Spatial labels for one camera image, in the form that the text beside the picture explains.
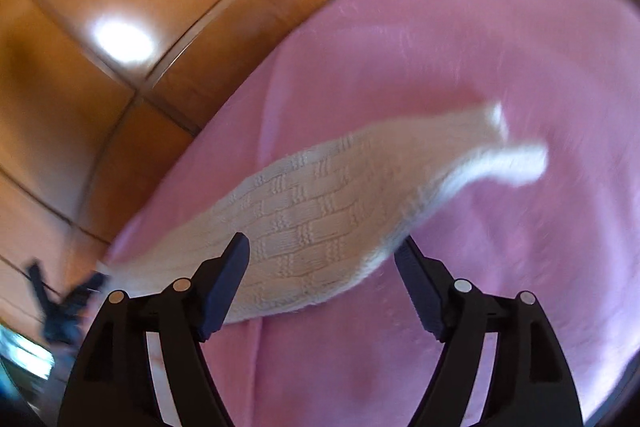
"pink blanket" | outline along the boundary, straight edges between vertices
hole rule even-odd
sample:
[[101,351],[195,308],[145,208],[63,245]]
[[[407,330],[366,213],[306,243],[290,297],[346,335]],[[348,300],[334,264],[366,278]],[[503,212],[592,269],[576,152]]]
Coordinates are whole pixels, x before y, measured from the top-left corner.
[[[548,173],[469,187],[413,235],[486,293],[538,295],[589,415],[640,347],[640,16],[625,0],[334,0],[212,119],[111,258],[142,253],[284,155],[494,100],[515,139],[546,140]],[[238,427],[402,427],[440,344],[387,263],[325,304],[225,327],[204,351]]]

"textured knit pattern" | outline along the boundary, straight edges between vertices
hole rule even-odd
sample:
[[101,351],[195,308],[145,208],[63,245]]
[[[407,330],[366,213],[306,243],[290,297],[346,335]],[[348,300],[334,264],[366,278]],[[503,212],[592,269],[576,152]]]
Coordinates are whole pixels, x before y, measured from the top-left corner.
[[545,168],[543,145],[508,144],[497,105],[384,121],[245,179],[146,254],[112,267],[112,285],[131,296],[159,292],[241,231],[251,260],[227,321],[294,311],[362,281],[466,184],[519,185]]

